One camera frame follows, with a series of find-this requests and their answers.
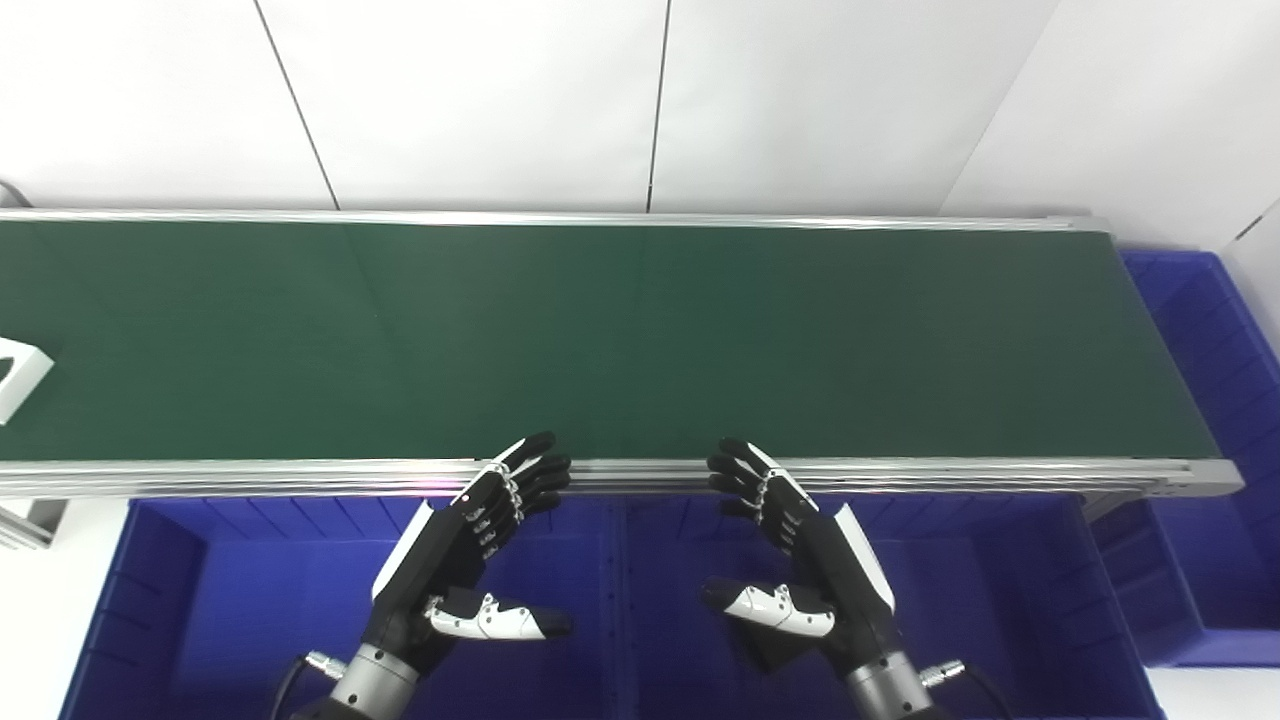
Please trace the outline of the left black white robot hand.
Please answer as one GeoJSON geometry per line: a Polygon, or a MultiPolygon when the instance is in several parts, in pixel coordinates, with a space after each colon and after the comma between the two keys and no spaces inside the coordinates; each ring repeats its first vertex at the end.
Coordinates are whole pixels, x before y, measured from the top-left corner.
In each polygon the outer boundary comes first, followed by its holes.
{"type": "Polygon", "coordinates": [[[362,644],[425,678],[458,641],[544,641],[572,633],[566,611],[477,589],[488,560],[517,529],[559,505],[571,461],[554,455],[554,446],[552,432],[527,436],[486,461],[443,509],[419,506],[374,583],[362,644]]]}

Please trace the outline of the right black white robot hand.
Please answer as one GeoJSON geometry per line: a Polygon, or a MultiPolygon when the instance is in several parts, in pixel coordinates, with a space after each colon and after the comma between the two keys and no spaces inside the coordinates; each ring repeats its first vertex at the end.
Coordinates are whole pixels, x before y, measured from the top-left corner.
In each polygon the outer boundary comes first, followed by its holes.
{"type": "Polygon", "coordinates": [[[772,673],[815,651],[838,676],[886,667],[904,651],[893,598],[849,509],[823,512],[792,474],[755,445],[723,438],[709,456],[719,510],[744,518],[792,564],[787,582],[712,577],[703,602],[730,619],[748,657],[772,673]]]}

